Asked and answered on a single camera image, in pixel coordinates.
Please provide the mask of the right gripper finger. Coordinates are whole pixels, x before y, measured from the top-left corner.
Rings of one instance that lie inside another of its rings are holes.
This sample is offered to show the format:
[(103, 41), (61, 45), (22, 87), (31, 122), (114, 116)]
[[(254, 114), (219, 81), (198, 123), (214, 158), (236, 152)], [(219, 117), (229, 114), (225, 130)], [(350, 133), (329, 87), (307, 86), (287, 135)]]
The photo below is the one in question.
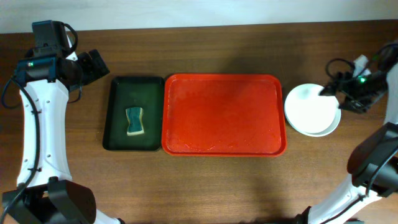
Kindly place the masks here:
[(338, 85), (329, 83), (319, 92), (319, 96), (335, 96), (338, 92)]
[(367, 110), (369, 109), (368, 106), (362, 105), (361, 103), (359, 103), (357, 101), (352, 101), (352, 100), (345, 100), (344, 102), (342, 102), (339, 105), (338, 108), (341, 110), (350, 111), (350, 112), (353, 112), (356, 114), (366, 113)]

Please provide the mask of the light blue plate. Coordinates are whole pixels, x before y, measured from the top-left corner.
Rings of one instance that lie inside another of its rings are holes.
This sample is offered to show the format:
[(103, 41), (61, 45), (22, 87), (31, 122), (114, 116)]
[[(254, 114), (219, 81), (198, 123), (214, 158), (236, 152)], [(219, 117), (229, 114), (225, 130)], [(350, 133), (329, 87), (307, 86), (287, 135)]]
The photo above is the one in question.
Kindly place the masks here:
[(341, 120), (341, 110), (293, 110), (285, 108), (288, 123), (297, 132), (310, 137), (323, 137), (332, 133)]

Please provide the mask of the white plate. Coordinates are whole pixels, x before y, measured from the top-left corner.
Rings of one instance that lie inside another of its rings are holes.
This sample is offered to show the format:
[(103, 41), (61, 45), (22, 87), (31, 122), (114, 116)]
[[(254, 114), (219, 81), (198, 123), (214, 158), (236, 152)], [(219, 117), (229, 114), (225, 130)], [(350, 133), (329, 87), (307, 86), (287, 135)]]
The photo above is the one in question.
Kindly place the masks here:
[(293, 110), (326, 110), (332, 112), (339, 109), (339, 103), (334, 96), (319, 96), (323, 90), (321, 85), (306, 83), (292, 89), (285, 99), (285, 108)]

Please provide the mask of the green and yellow sponge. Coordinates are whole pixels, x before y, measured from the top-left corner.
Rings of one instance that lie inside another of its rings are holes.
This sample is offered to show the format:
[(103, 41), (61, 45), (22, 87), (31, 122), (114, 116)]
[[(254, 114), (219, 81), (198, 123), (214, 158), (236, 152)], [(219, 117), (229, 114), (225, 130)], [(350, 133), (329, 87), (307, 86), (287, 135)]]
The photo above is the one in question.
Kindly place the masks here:
[(131, 107), (126, 109), (126, 118), (128, 122), (127, 135), (136, 136), (144, 134), (144, 125), (142, 122), (143, 109), (141, 107)]

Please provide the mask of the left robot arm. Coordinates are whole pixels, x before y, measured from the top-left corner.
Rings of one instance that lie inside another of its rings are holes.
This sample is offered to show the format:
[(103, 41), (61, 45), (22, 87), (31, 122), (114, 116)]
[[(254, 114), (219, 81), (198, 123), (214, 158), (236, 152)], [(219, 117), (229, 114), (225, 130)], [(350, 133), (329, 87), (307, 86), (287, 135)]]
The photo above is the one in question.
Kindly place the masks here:
[(97, 50), (76, 54), (78, 35), (60, 21), (32, 24), (35, 45), (11, 77), (24, 109), (24, 152), (17, 188), (2, 195), (18, 223), (120, 223), (99, 211), (93, 192), (74, 183), (66, 155), (69, 94), (107, 75)]

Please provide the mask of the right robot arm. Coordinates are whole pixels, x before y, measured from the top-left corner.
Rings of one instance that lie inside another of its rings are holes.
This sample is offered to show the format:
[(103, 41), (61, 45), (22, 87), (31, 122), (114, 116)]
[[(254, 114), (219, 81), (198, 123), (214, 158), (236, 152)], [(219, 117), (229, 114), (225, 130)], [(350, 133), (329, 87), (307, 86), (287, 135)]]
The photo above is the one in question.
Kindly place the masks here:
[(345, 96), (340, 110), (367, 112), (388, 96), (383, 125), (351, 153), (344, 181), (328, 198), (307, 207), (293, 223), (354, 223), (352, 217), (370, 203), (397, 193), (397, 42), (381, 47), (371, 58), (348, 62), (347, 72), (326, 74), (330, 81), (318, 96)]

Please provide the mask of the black rectangular tray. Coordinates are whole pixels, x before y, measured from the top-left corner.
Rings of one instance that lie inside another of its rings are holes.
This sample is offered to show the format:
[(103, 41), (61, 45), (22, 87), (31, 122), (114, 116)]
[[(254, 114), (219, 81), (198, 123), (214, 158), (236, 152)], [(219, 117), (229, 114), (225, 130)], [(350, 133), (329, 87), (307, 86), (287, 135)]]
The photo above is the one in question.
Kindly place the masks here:
[[(141, 107), (144, 134), (127, 135), (126, 109)], [(116, 77), (111, 88), (103, 135), (109, 151), (156, 151), (160, 147), (164, 107), (161, 77)]]

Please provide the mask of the red plastic tray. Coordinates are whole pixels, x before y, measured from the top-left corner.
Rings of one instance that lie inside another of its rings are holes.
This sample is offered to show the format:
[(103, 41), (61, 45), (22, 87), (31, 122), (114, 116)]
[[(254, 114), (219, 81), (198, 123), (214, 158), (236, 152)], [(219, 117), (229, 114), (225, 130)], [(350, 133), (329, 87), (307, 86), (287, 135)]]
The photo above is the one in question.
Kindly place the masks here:
[(267, 74), (168, 77), (162, 147), (173, 156), (282, 155), (287, 136), (279, 79)]

